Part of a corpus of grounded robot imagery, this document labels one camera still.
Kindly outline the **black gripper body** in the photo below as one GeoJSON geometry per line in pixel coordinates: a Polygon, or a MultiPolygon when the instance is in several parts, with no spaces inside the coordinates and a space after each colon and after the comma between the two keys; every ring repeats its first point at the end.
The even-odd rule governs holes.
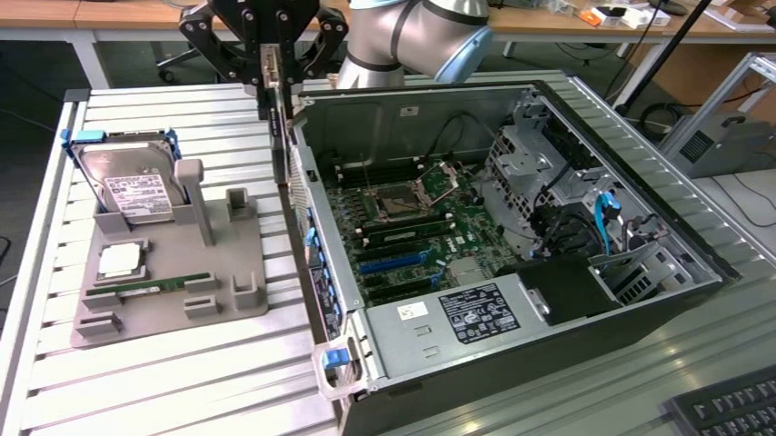
{"type": "Polygon", "coordinates": [[[281,8],[321,5],[319,1],[205,1],[204,6],[255,6],[259,11],[259,45],[281,45],[281,8]]]}

